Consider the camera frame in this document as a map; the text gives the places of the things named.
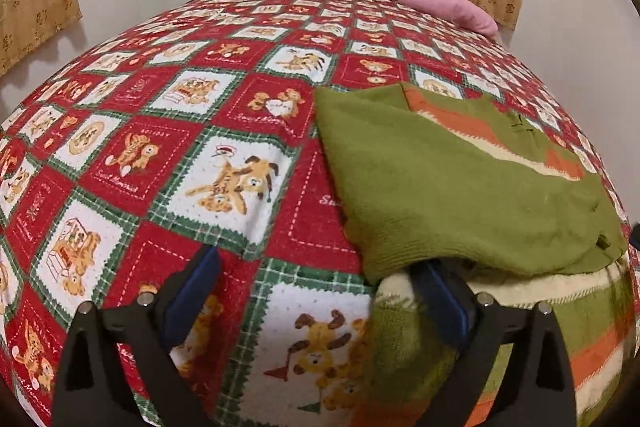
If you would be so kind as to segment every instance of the cartoon dog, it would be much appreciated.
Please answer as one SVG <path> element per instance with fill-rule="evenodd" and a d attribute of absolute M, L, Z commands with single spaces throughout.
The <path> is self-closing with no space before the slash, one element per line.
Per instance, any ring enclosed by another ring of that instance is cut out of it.
<path fill-rule="evenodd" d="M 273 174 L 277 176 L 278 165 L 260 159 L 258 156 L 249 156 L 245 163 L 250 166 L 250 171 L 242 176 L 240 184 L 236 187 L 236 191 L 257 192 L 260 201 L 264 199 L 266 192 L 267 202 L 271 203 L 271 191 L 273 190 L 271 172 L 273 171 Z"/>
<path fill-rule="evenodd" d="M 229 213 L 236 209 L 243 216 L 246 214 L 246 202 L 240 194 L 242 188 L 239 187 L 241 177 L 252 172 L 250 166 L 236 169 L 229 160 L 224 158 L 222 169 L 215 181 L 210 185 L 187 190 L 185 196 L 190 197 L 203 192 L 210 192 L 200 199 L 198 204 L 211 212 Z"/>
<path fill-rule="evenodd" d="M 7 182 L 7 194 L 4 197 L 4 201 L 11 204 L 15 199 L 22 194 L 24 186 L 31 175 L 20 167 L 12 181 Z"/>
<path fill-rule="evenodd" d="M 299 353 L 298 360 L 293 366 L 296 375 L 315 373 L 321 375 L 316 381 L 318 387 L 323 388 L 326 383 L 337 376 L 334 367 L 332 350 L 343 347 L 351 340 L 351 333 L 344 333 L 336 337 L 336 330 L 345 323 L 344 315 L 339 310 L 332 310 L 331 322 L 318 322 L 307 313 L 296 319 L 297 330 L 308 328 L 306 339 L 291 344 L 287 350 L 287 365 L 291 355 Z"/>

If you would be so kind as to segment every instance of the white square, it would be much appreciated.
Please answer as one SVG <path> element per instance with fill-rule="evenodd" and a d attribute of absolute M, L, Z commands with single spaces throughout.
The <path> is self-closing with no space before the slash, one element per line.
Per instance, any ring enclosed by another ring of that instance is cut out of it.
<path fill-rule="evenodd" d="M 312 6 L 314 8 L 317 8 L 318 6 L 320 6 L 320 3 L 316 1 L 295 1 L 293 3 L 293 6 Z"/>
<path fill-rule="evenodd" d="M 129 74 L 119 74 L 118 76 L 109 76 L 94 87 L 91 92 L 84 97 L 78 105 L 88 105 L 90 103 L 98 103 L 106 96 L 111 94 L 113 90 L 130 77 Z"/>
<path fill-rule="evenodd" d="M 626 216 L 626 212 L 624 211 L 624 209 L 622 208 L 622 205 L 620 204 L 620 200 L 618 199 L 618 195 L 613 192 L 612 190 L 607 189 L 607 192 L 609 193 L 609 196 L 611 197 L 611 201 L 613 201 L 613 206 L 616 209 L 616 214 L 618 214 L 618 217 L 620 218 L 620 221 L 628 221 L 628 217 Z"/>
<path fill-rule="evenodd" d="M 42 107 L 24 124 L 19 134 L 24 135 L 29 143 L 34 143 L 40 136 L 45 134 L 49 127 L 61 116 L 62 113 L 55 107 L 50 105 Z"/>
<path fill-rule="evenodd" d="M 367 17 L 375 17 L 376 19 L 382 19 L 382 12 L 375 12 L 372 10 L 356 10 L 359 15 L 366 15 Z"/>
<path fill-rule="evenodd" d="M 185 30 L 176 30 L 175 32 L 171 32 L 164 37 L 160 37 L 157 41 L 154 42 L 154 46 L 158 44 L 165 44 L 168 42 L 175 42 L 185 38 L 187 35 L 192 34 L 194 31 L 200 29 L 200 26 L 194 26 L 193 28 L 187 28 Z"/>
<path fill-rule="evenodd" d="M 221 13 L 219 15 L 213 16 L 210 21 L 220 20 L 216 26 L 244 26 L 245 24 L 249 24 L 255 21 L 255 17 L 240 17 L 234 14 Z"/>
<path fill-rule="evenodd" d="M 484 68 L 480 68 L 480 73 L 482 73 L 482 76 L 484 76 L 489 82 L 494 83 L 496 86 L 511 90 L 511 86 L 507 84 L 499 74 L 492 73 Z"/>
<path fill-rule="evenodd" d="M 483 90 L 484 92 L 488 92 L 494 95 L 495 98 L 500 98 L 500 89 L 498 89 L 495 84 L 492 84 L 488 80 L 485 80 L 484 78 L 481 78 L 476 74 L 464 73 L 463 76 L 470 86 L 474 86 Z"/>
<path fill-rule="evenodd" d="M 538 122 L 536 122 L 535 120 L 531 120 L 530 118 L 527 118 L 527 117 L 525 118 L 531 124 L 532 127 L 535 127 L 540 132 L 544 132 L 544 130 L 542 129 L 542 126 Z"/>
<path fill-rule="evenodd" d="M 471 46 L 470 44 L 466 44 L 466 42 L 461 42 L 461 41 L 456 41 L 456 44 L 462 48 L 464 51 L 472 53 L 478 57 L 482 57 L 482 54 L 476 50 L 473 46 Z"/>
<path fill-rule="evenodd" d="M 432 39 L 433 43 L 439 47 L 442 51 L 450 53 L 451 55 L 457 55 L 460 58 L 466 58 L 465 55 L 458 49 L 457 46 L 453 44 L 449 44 L 448 42 L 441 41 L 438 39 Z"/>
<path fill-rule="evenodd" d="M 262 39 L 265 41 L 275 41 L 288 30 L 286 28 L 276 28 L 274 26 L 247 26 L 231 36 L 244 39 Z"/>
<path fill-rule="evenodd" d="M 84 68 L 83 71 L 107 71 L 112 73 L 117 70 L 123 62 L 133 57 L 133 55 L 135 55 L 135 53 L 107 53 L 106 55 L 98 58 L 93 64 Z"/>
<path fill-rule="evenodd" d="M 228 73 L 183 71 L 149 107 L 207 114 L 236 78 Z"/>
<path fill-rule="evenodd" d="M 356 19 L 356 28 L 366 32 L 388 32 L 389 26 L 387 24 L 379 24 L 377 22 L 363 21 Z"/>
<path fill-rule="evenodd" d="M 276 73 L 300 74 L 313 84 L 321 84 L 331 65 L 331 57 L 311 48 L 283 46 L 265 65 Z"/>
<path fill-rule="evenodd" d="M 282 4 L 263 4 L 258 6 L 252 13 L 278 13 L 282 10 Z"/>
<path fill-rule="evenodd" d="M 335 6 L 336 8 L 343 8 L 343 9 L 349 9 L 353 6 L 350 2 L 329 1 L 327 4 L 330 4 L 331 6 Z"/>
<path fill-rule="evenodd" d="M 14 175 L 2 181 L 0 185 L 0 211 L 6 219 L 9 219 L 15 205 L 26 192 L 35 172 L 36 166 L 24 158 Z"/>
<path fill-rule="evenodd" d="M 121 227 L 84 203 L 69 203 L 35 269 L 51 298 L 69 316 L 92 298 L 122 234 Z"/>
<path fill-rule="evenodd" d="M 20 281 L 14 267 L 9 262 L 9 257 L 3 247 L 0 247 L 0 337 L 4 344 L 8 345 L 6 332 L 4 331 L 4 318 L 2 317 L 9 306 L 18 296 Z"/>
<path fill-rule="evenodd" d="M 368 42 L 352 42 L 349 48 L 351 53 L 359 55 L 372 55 L 374 57 L 398 58 L 398 50 L 386 46 L 374 46 Z"/>
<path fill-rule="evenodd" d="M 509 71 L 505 71 L 503 70 L 500 66 L 498 66 L 497 64 L 494 64 L 494 69 L 498 72 L 498 74 L 503 77 L 507 82 L 510 82 L 511 84 L 515 84 L 516 86 L 519 86 L 520 83 L 518 82 L 518 80 L 516 79 L 515 76 L 513 76 Z"/>
<path fill-rule="evenodd" d="M 397 28 L 403 28 L 405 30 L 409 30 L 412 32 L 416 32 L 416 33 L 422 33 L 422 30 L 420 28 L 418 28 L 418 26 L 414 25 L 414 24 L 409 24 L 406 22 L 402 22 L 402 21 L 395 21 L 393 19 L 391 19 L 391 23 L 393 26 L 396 26 Z"/>
<path fill-rule="evenodd" d="M 415 70 L 415 83 L 422 89 L 451 98 L 464 98 L 460 88 L 451 82 L 429 73 L 428 71 Z"/>
<path fill-rule="evenodd" d="M 359 392 L 362 381 L 348 381 L 347 375 L 323 377 L 331 367 L 348 367 L 350 349 L 353 351 L 362 342 L 370 302 L 369 295 L 329 293 L 285 283 L 273 285 L 242 390 L 241 418 L 282 427 L 348 425 L 354 408 L 336 405 L 336 390 Z M 333 328 L 327 330 L 335 344 L 333 349 L 311 344 L 312 334 L 303 325 L 309 321 L 333 323 Z M 296 349 L 296 344 L 303 341 L 309 345 L 289 354 L 290 348 Z M 270 376 L 274 369 L 283 370 L 287 380 Z M 361 374 L 361 368 L 354 367 L 353 373 Z M 318 413 L 302 410 L 313 403 L 317 404 Z"/>
<path fill-rule="evenodd" d="M 590 172 L 591 174 L 595 174 L 597 172 L 596 168 L 593 166 L 593 163 L 591 163 L 591 160 L 589 159 L 585 151 L 583 151 L 579 147 L 576 147 L 574 144 L 571 144 L 571 149 L 574 150 L 575 155 L 580 158 L 580 163 L 582 163 L 582 166 L 588 172 Z"/>
<path fill-rule="evenodd" d="M 305 26 L 305 29 L 311 32 L 324 32 L 331 33 L 336 37 L 343 37 L 347 32 L 347 29 L 344 26 L 339 24 L 327 23 L 327 24 L 318 24 L 315 22 L 310 22 Z"/>
<path fill-rule="evenodd" d="M 184 28 L 185 26 L 186 26 L 186 23 L 185 24 L 177 24 L 175 22 L 162 22 L 158 26 L 155 26 L 153 28 L 149 28 L 149 29 L 143 31 L 142 35 L 154 35 L 156 33 L 162 33 L 162 32 L 166 32 L 166 31 L 169 31 L 169 30 L 179 30 L 180 28 Z"/>
<path fill-rule="evenodd" d="M 559 114 L 558 111 L 556 111 L 556 108 L 551 105 L 550 103 L 548 103 L 546 100 L 542 100 L 541 98 L 534 96 L 533 97 L 536 100 L 536 103 L 542 108 L 544 109 L 546 112 L 548 112 L 549 114 L 552 114 L 554 117 L 556 118 L 562 118 Z"/>
<path fill-rule="evenodd" d="M 38 102 L 44 102 L 45 100 L 49 100 L 57 91 L 62 87 L 68 80 L 58 80 L 54 82 L 49 87 L 47 87 L 44 92 L 38 97 Z"/>
<path fill-rule="evenodd" d="M 65 66 L 64 68 L 62 68 L 60 71 L 58 71 L 58 73 L 56 73 L 54 76 L 51 77 L 51 80 L 57 80 L 59 78 L 62 78 L 63 76 L 65 76 L 69 71 L 71 71 L 73 68 L 75 68 L 78 65 L 77 62 L 72 62 L 71 64 Z"/>
<path fill-rule="evenodd" d="M 196 51 L 207 46 L 209 41 L 204 42 L 180 42 L 169 49 L 159 53 L 149 61 L 149 64 L 167 64 L 171 62 L 181 62 L 191 57 Z"/>
<path fill-rule="evenodd" d="M 61 146 L 54 158 L 79 172 L 91 155 L 117 129 L 121 121 L 103 114 L 92 114 Z"/>
<path fill-rule="evenodd" d="M 427 57 L 436 58 L 437 60 L 442 60 L 442 57 L 438 55 L 438 52 L 427 46 L 422 44 L 421 42 L 412 41 L 411 39 L 400 39 L 402 47 L 410 52 L 421 53 L 422 55 L 427 55 Z"/>
<path fill-rule="evenodd" d="M 338 12 L 336 10 L 322 10 L 321 17 L 351 17 L 350 12 Z"/>
<path fill-rule="evenodd" d="M 2 122 L 2 130 L 6 131 L 11 127 L 18 118 L 26 111 L 23 107 L 16 107 L 14 111 L 9 115 L 9 118 Z"/>
<path fill-rule="evenodd" d="M 218 15 L 220 12 L 222 12 L 222 10 L 222 8 L 201 8 L 199 10 L 187 10 L 178 15 L 176 17 L 176 20 L 213 17 L 214 15 Z"/>
<path fill-rule="evenodd" d="M 274 145 L 213 136 L 181 179 L 168 210 L 261 243 L 290 165 Z"/>
<path fill-rule="evenodd" d="M 311 15 L 302 15 L 300 13 L 281 13 L 273 17 L 274 19 L 288 19 L 291 21 L 308 21 Z"/>
<path fill-rule="evenodd" d="M 117 45 L 122 44 L 127 39 L 118 39 L 117 41 L 111 41 L 107 44 L 104 44 L 101 48 L 98 48 L 96 51 L 92 53 L 92 55 L 100 55 L 101 53 L 106 53 L 114 49 Z"/>
<path fill-rule="evenodd" d="M 536 112 L 544 123 L 549 127 L 553 127 L 556 131 L 560 132 L 560 126 L 558 120 L 551 113 L 547 112 L 543 107 L 536 107 Z"/>

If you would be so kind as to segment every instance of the bedspread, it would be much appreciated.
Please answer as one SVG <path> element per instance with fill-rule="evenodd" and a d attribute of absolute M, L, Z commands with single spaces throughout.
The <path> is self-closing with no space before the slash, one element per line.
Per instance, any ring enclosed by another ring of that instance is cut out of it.
<path fill-rule="evenodd" d="M 601 174 L 628 232 L 600 156 L 498 44 L 389 0 L 195 0 L 86 52 L 1 125 L 0 375 L 24 408 L 49 424 L 80 302 L 128 303 L 204 242 L 222 274 L 171 357 L 207 410 L 221 425 L 348 425 L 353 390 L 318 380 L 349 362 L 373 289 L 342 231 L 312 89 L 402 81 L 524 115 Z"/>

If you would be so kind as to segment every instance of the teddy bear print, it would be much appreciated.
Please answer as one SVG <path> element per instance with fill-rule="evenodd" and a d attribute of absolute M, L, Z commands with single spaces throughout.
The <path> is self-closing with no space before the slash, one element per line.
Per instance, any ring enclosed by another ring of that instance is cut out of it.
<path fill-rule="evenodd" d="M 105 165 L 119 165 L 122 177 L 133 169 L 144 170 L 151 158 L 156 156 L 160 148 L 151 143 L 151 139 L 145 134 L 128 133 L 124 139 L 124 149 L 118 157 L 113 154 L 107 157 Z"/>
<path fill-rule="evenodd" d="M 273 116 L 280 116 L 287 120 L 298 115 L 298 106 L 302 103 L 305 103 L 302 95 L 295 89 L 289 88 L 278 93 L 277 98 L 271 98 L 271 95 L 265 92 L 257 92 L 247 107 L 254 111 L 266 109 Z"/>

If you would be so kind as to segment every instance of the orange stripe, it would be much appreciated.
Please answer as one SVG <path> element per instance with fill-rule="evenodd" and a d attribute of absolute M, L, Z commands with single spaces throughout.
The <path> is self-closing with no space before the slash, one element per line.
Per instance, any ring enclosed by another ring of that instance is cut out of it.
<path fill-rule="evenodd" d="M 616 347 L 626 339 L 630 328 L 633 327 L 633 323 L 634 311 L 629 308 L 626 314 L 620 317 L 595 343 L 585 347 L 572 357 L 571 372 L 574 375 L 574 387 L 576 389 L 604 365 Z M 478 405 L 476 405 L 465 427 L 474 427 L 487 419 L 489 411 L 494 405 L 496 394 L 483 394 L 480 397 Z"/>

